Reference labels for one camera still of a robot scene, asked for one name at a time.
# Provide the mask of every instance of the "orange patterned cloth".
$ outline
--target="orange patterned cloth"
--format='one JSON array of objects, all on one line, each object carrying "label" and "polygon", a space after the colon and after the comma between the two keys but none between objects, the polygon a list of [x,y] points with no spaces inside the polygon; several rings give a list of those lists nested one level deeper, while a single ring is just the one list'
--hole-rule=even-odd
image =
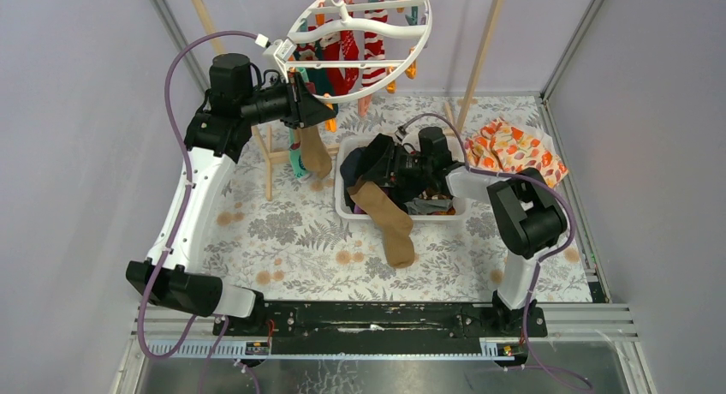
[{"label": "orange patterned cloth", "polygon": [[467,139],[467,157],[469,164],[485,170],[518,173],[534,167],[550,187],[555,187],[568,174],[554,148],[548,149],[541,139],[501,117]]}]

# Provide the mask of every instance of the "laundry basket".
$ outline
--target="laundry basket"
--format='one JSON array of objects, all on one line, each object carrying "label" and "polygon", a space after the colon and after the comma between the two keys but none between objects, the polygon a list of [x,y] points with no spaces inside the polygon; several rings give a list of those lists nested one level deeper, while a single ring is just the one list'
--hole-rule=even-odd
[{"label": "laundry basket", "polygon": [[[340,173],[340,166],[348,156],[350,152],[358,147],[367,146],[373,141],[377,134],[362,134],[353,135],[344,138],[341,141],[340,149],[336,160],[336,186],[335,186],[335,199],[336,211],[339,216],[347,220],[364,220],[370,221],[371,217],[367,214],[353,214],[350,207],[345,204],[345,195],[343,194],[343,180]],[[455,137],[447,137],[449,143],[449,150],[452,153],[454,160],[463,161],[463,154],[459,147],[459,142]],[[417,150],[419,149],[419,139],[416,133],[411,133],[404,140],[407,143],[411,143]],[[456,221],[462,221],[466,219],[471,213],[472,201],[469,199],[453,199],[453,206],[456,209],[456,214],[453,216],[411,216],[414,222],[422,223],[454,223]]]}]

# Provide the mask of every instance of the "brown sock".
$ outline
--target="brown sock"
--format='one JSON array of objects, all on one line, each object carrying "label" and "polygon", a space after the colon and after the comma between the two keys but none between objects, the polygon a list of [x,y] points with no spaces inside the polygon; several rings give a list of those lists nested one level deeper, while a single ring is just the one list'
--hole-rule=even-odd
[{"label": "brown sock", "polygon": [[391,201],[373,182],[358,181],[348,188],[350,198],[384,233],[384,250],[388,264],[393,268],[406,268],[414,263],[414,243],[411,230],[414,221]]},{"label": "brown sock", "polygon": [[328,149],[320,139],[318,126],[299,128],[300,130],[300,156],[305,169],[315,173],[318,178],[324,178],[333,170],[333,160],[330,159]]}]

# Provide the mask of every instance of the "white arm casing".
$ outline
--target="white arm casing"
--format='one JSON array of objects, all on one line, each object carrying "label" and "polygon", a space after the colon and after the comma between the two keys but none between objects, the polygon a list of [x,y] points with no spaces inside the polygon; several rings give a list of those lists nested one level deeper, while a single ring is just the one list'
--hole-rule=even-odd
[{"label": "white arm casing", "polygon": [[[170,253],[164,262],[164,268],[174,270],[176,266],[184,266],[185,272],[202,272],[202,260],[204,258],[204,247],[207,242],[209,226],[214,221],[211,214],[217,210],[218,203],[222,198],[222,189],[229,181],[230,174],[235,168],[235,162],[223,155],[215,157],[212,150],[193,148],[189,152],[192,162],[192,195],[189,198],[187,210],[181,221],[179,231],[176,233],[174,242],[171,245],[173,253]],[[187,175],[182,165],[182,172],[179,184],[176,187],[174,199],[171,201],[169,213],[164,221],[164,226],[159,233],[156,242],[146,255],[152,259],[152,263],[158,263],[161,253],[164,251],[171,227],[174,225],[176,216],[184,198],[184,190],[187,186]],[[228,284],[225,278],[222,279],[222,297],[217,304],[214,313],[233,315],[244,318],[250,315],[253,309],[255,295],[249,289],[236,287]]]},{"label": "white arm casing", "polygon": [[451,171],[446,176],[446,185],[454,197],[477,200],[490,204],[489,193],[487,193],[486,188],[502,180],[504,179],[501,177],[482,176],[471,173],[462,166]]},{"label": "white arm casing", "polygon": [[534,267],[537,265],[537,259],[557,247],[556,245],[552,248],[539,250],[529,260],[509,251],[507,254],[507,264],[504,267],[504,280],[499,284],[497,295],[510,310],[524,307],[529,286],[532,285],[532,277],[534,276]]}]

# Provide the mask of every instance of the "clothing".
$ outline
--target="clothing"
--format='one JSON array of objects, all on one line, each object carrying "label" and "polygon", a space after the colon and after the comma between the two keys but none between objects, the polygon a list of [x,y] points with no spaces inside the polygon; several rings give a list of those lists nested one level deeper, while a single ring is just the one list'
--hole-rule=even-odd
[{"label": "clothing", "polygon": [[[316,26],[308,26],[307,30],[315,30]],[[319,61],[323,60],[323,48],[320,45],[320,41],[315,43],[307,43],[304,45],[298,45],[293,53],[295,60],[300,61]],[[330,83],[327,69],[306,69],[307,77],[310,82],[315,85],[316,94],[319,96],[325,95],[326,93],[335,95],[333,85]],[[338,104],[333,105],[333,111],[338,115]]]},{"label": "clothing", "polygon": [[448,212],[454,205],[452,200],[413,199],[405,204],[409,216],[427,216],[435,212]]},{"label": "clothing", "polygon": [[302,163],[302,156],[300,153],[300,132],[298,130],[290,129],[290,165],[295,173],[295,178],[304,182],[310,177],[310,173],[305,169],[305,165]]},{"label": "clothing", "polygon": [[350,210],[354,212],[355,202],[350,198],[348,194],[348,187],[353,187],[358,182],[358,176],[355,175],[355,169],[358,167],[360,156],[363,155],[363,147],[356,148],[348,154],[348,156],[342,161],[340,172],[342,176],[343,195],[345,197],[345,205],[350,207]]},{"label": "clothing", "polygon": [[501,117],[467,139],[466,147],[469,164],[480,169],[519,173],[533,167],[550,187],[568,174],[549,135],[535,128],[514,127]]},{"label": "clothing", "polygon": [[333,161],[323,140],[320,139],[318,126],[299,128],[299,130],[301,158],[305,169],[315,173],[318,178],[324,178],[333,170]]},{"label": "clothing", "polygon": [[[341,32],[333,32],[320,39],[320,49],[321,53],[323,54],[323,58],[321,60],[340,60]],[[345,94],[348,94],[348,89],[345,85],[345,78],[343,78],[339,68],[327,68],[325,69],[325,74],[328,76],[330,85],[333,87],[333,93],[330,93],[331,96],[343,96]]]},{"label": "clothing", "polygon": [[[363,16],[367,19],[373,20],[373,21],[380,21],[383,23],[388,22],[388,10],[368,10],[366,11]],[[385,60],[385,47],[384,47],[384,38],[380,34],[371,33],[371,32],[365,32],[363,33],[363,38],[366,43],[366,52],[365,52],[365,59],[366,60]],[[386,76],[386,68],[376,68],[376,69],[363,69],[363,80],[361,82],[361,85],[365,87],[370,87],[382,79],[384,79]],[[366,114],[368,114],[368,108],[371,106],[371,100],[373,99],[373,96],[365,96],[364,98],[360,98],[358,100],[358,115],[363,117]]]},{"label": "clothing", "polygon": [[414,221],[373,182],[358,181],[348,189],[350,198],[362,208],[384,233],[384,251],[389,266],[405,268],[414,263],[411,230]]},{"label": "clothing", "polygon": [[[355,61],[359,59],[360,50],[358,49],[358,45],[355,43],[353,31],[345,30],[341,32],[341,51],[343,60]],[[357,68],[348,67],[345,69],[345,93],[350,93],[350,91],[353,90],[353,86],[355,86],[359,77],[360,71]]]}]

